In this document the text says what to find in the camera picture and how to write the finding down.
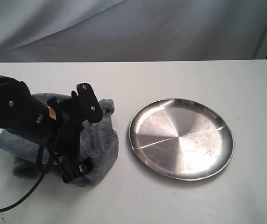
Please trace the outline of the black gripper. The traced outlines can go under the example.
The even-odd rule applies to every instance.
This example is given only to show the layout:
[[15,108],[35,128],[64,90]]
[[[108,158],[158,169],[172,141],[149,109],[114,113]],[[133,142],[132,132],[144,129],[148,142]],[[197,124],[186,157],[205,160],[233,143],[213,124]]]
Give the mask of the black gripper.
[[62,108],[56,97],[47,101],[47,106],[54,109],[58,129],[51,143],[51,156],[62,172],[65,183],[72,183],[79,177],[84,177],[93,170],[90,157],[79,162],[80,131],[79,124],[71,120],[71,116]]

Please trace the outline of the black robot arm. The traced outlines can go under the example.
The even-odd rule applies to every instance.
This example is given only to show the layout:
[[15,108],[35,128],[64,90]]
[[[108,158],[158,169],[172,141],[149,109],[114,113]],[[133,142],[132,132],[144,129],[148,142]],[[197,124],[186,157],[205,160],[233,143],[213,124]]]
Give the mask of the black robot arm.
[[39,170],[49,172],[56,163],[65,183],[93,170],[91,158],[80,158],[82,123],[89,120],[80,88],[69,99],[42,102],[23,81],[0,75],[0,128],[38,144]]

